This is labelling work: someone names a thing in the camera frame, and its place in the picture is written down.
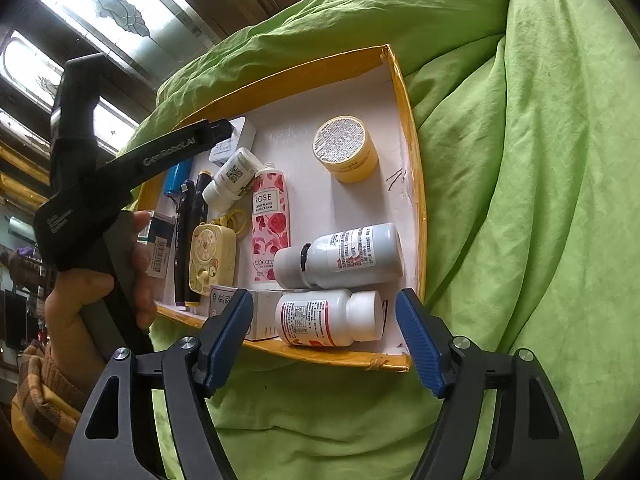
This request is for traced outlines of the plaid yellow sleeve forearm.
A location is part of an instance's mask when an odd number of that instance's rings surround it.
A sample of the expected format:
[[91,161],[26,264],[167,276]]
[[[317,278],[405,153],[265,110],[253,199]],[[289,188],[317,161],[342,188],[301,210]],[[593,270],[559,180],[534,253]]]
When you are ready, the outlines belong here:
[[18,360],[11,425],[29,457],[48,479],[61,479],[70,440],[88,394],[55,366],[48,346],[34,340]]

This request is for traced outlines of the person's left hand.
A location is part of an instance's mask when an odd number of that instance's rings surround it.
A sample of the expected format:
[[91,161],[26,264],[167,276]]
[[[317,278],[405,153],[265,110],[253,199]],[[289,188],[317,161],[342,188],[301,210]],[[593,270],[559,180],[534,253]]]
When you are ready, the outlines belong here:
[[[157,312],[152,278],[146,274],[149,248],[138,243],[131,254],[134,270],[134,312],[140,330],[148,330]],[[114,287],[111,275],[88,269],[72,269],[58,274],[44,304],[49,329],[51,359],[75,387],[89,393],[101,376],[105,361],[90,337],[80,310],[105,297]]]

